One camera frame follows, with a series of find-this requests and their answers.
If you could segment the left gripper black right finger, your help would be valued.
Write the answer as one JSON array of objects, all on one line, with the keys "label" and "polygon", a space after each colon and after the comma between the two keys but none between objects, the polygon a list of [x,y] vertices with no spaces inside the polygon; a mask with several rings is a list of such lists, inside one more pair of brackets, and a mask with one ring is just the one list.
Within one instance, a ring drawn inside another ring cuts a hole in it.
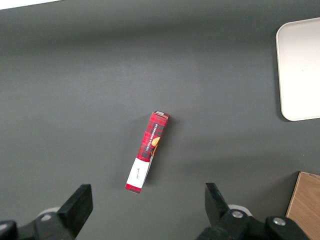
[{"label": "left gripper black right finger", "polygon": [[269,216],[264,222],[250,213],[230,207],[215,183],[205,186],[205,211],[210,227],[198,240],[308,240],[298,224],[283,216]]}]

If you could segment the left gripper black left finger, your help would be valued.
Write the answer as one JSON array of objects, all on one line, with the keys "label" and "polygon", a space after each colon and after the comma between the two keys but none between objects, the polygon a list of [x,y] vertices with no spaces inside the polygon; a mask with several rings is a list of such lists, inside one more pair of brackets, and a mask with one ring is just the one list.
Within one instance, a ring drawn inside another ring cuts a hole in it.
[{"label": "left gripper black left finger", "polygon": [[2,240],[74,240],[93,211],[92,186],[82,184],[57,210],[48,209],[24,226],[0,222]]}]

